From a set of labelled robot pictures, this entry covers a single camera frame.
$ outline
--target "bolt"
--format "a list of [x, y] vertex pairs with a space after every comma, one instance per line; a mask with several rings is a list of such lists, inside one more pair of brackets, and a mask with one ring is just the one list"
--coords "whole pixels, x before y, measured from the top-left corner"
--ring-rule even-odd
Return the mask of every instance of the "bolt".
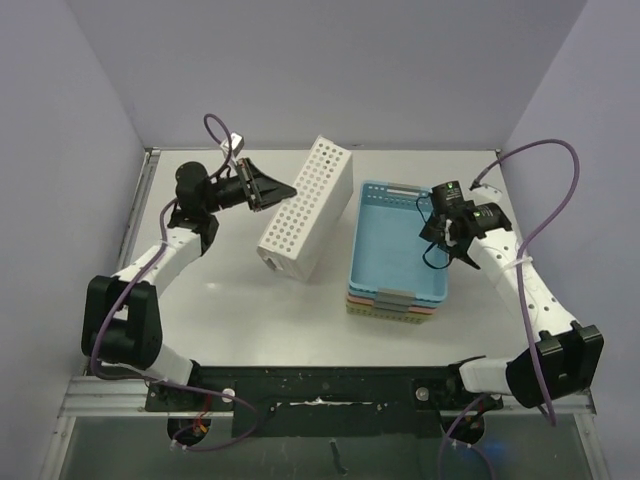
[[416, 390], [416, 398], [421, 402], [429, 400], [429, 390], [426, 387], [420, 387]]
[[[229, 395], [230, 397], [235, 397], [236, 396], [236, 392], [233, 388], [225, 388], [222, 393], [224, 393], [225, 395]], [[230, 398], [225, 398], [222, 397], [222, 401], [224, 403], [231, 403], [233, 402], [233, 400], [231, 400]]]

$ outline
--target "white perforated box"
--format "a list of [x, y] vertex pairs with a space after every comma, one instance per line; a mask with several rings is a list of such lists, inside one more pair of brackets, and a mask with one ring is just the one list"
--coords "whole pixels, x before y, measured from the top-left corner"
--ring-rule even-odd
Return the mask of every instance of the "white perforated box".
[[318, 137], [295, 180], [298, 194], [282, 202], [260, 238], [258, 254], [272, 270], [305, 281], [353, 194], [350, 151]]

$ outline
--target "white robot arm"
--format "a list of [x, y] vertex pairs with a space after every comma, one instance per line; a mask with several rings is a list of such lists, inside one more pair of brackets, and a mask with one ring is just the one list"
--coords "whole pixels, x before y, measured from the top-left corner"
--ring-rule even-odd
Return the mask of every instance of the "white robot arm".
[[[434, 187], [431, 202], [433, 213], [420, 236], [451, 258], [481, 269], [518, 319], [523, 311], [516, 265], [522, 264], [525, 308], [551, 399], [589, 387], [604, 344], [602, 335], [595, 326], [580, 325], [558, 302], [531, 258], [517, 259], [518, 240], [500, 207], [465, 200], [458, 182]], [[528, 347], [516, 359], [471, 359], [459, 372], [469, 392], [513, 395], [525, 407], [543, 401]]]
[[[235, 153], [242, 148], [242, 138], [234, 134], [232, 139], [239, 144]], [[194, 362], [163, 343], [158, 297], [211, 246], [219, 226], [215, 212], [241, 203], [260, 211], [297, 193], [263, 174], [248, 158], [234, 161], [233, 168], [236, 175], [224, 178], [212, 178], [196, 162], [177, 170], [176, 199], [163, 240], [120, 272], [89, 283], [81, 342], [85, 355], [96, 357], [98, 344], [102, 361], [187, 385]], [[110, 317], [114, 305], [118, 312]]]

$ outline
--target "metal frame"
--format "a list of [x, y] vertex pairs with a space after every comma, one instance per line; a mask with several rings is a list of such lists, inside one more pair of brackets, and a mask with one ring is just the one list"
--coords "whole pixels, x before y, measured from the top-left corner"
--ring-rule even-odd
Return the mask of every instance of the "metal frame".
[[[129, 213], [129, 220], [127, 221], [127, 228], [124, 233], [122, 244], [120, 245], [120, 252], [118, 254], [117, 268], [120, 270], [122, 267], [128, 265], [133, 253], [133, 246], [135, 245], [136, 237], [138, 236], [138, 230], [140, 228], [140, 222], [142, 221], [142, 212], [147, 205], [147, 199], [149, 198], [149, 191], [153, 183], [153, 178], [156, 173], [158, 160], [160, 159], [161, 151], [158, 149], [145, 149], [142, 159], [142, 168], [140, 169], [140, 177], [138, 178], [138, 184], [136, 185], [136, 191], [133, 197], [131, 206], [131, 212]], [[87, 368], [87, 360], [83, 362], [82, 372]], [[40, 480], [57, 480], [60, 478], [62, 467], [64, 466], [64, 460], [67, 456], [67, 450], [69, 448], [69, 442], [71, 440], [71, 434], [76, 423], [76, 416], [69, 416], [63, 414], [64, 404], [67, 401], [67, 395], [71, 389], [74, 379], [87, 378], [87, 377], [73, 377], [69, 382], [67, 393], [63, 400], [63, 407], [58, 414], [58, 420], [56, 421], [56, 427], [53, 431], [51, 442], [49, 443], [49, 449], [45, 456], [42, 469], [40, 470]]]
[[589, 464], [589, 470], [591, 475], [597, 480], [609, 480], [609, 470], [607, 469], [607, 462], [600, 446], [600, 438], [596, 432], [596, 426], [593, 422], [595, 411], [592, 415], [576, 414], [573, 418], [576, 421], [578, 427], [578, 434], [580, 435], [580, 441], [582, 442], [582, 448], [584, 454], [587, 457], [587, 463]]
[[[142, 212], [144, 211], [162, 150], [146, 149], [143, 165], [132, 203], [129, 221], [120, 248], [117, 267], [131, 261]], [[193, 418], [199, 412], [147, 412], [144, 409], [148, 389], [139, 380], [107, 382], [95, 377], [76, 376], [69, 382], [49, 450], [40, 473], [41, 480], [57, 480], [64, 461], [75, 420], [78, 417], [166, 417]], [[539, 415], [535, 409], [525, 409], [514, 398], [504, 397], [504, 409], [487, 415]], [[573, 414], [585, 456], [594, 479], [609, 480], [606, 461], [600, 446], [593, 418], [595, 406], [589, 391], [554, 402], [559, 414]], [[442, 411], [443, 415], [459, 412]], [[232, 417], [233, 412], [209, 412], [206, 417]]]
[[[148, 389], [141, 380], [105, 381], [96, 377], [73, 377], [64, 397], [61, 418], [76, 417], [171, 417], [193, 418], [193, 412], [147, 412], [144, 409]], [[512, 397], [503, 397], [504, 408], [487, 415], [540, 415], [536, 409], [524, 408]], [[570, 395], [553, 402], [556, 413], [574, 414], [576, 418], [595, 415], [589, 392]], [[443, 410], [443, 415], [457, 415], [458, 411]], [[209, 412], [208, 417], [230, 417], [233, 412]]]

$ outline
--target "tabletop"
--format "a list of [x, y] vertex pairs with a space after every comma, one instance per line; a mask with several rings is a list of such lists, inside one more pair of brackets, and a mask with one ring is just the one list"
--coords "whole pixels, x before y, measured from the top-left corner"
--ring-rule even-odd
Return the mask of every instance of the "tabletop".
[[[307, 155], [243, 152], [265, 174], [287, 183]], [[164, 342], [202, 365], [226, 366], [436, 366], [475, 355], [521, 353], [526, 347], [522, 319], [509, 314], [482, 272], [461, 262], [450, 267], [447, 300], [422, 325], [352, 316], [345, 309], [362, 182], [430, 187], [459, 180], [466, 187], [495, 152], [356, 150], [353, 158], [354, 194], [307, 283], [271, 271], [256, 253], [275, 209], [253, 213], [242, 205], [222, 211], [209, 251], [160, 298]], [[134, 258], [159, 239], [159, 212], [174, 197], [175, 171], [187, 161], [201, 162], [212, 172], [222, 154], [162, 151], [139, 212]], [[499, 169], [486, 182], [505, 193], [501, 206], [515, 223]]]

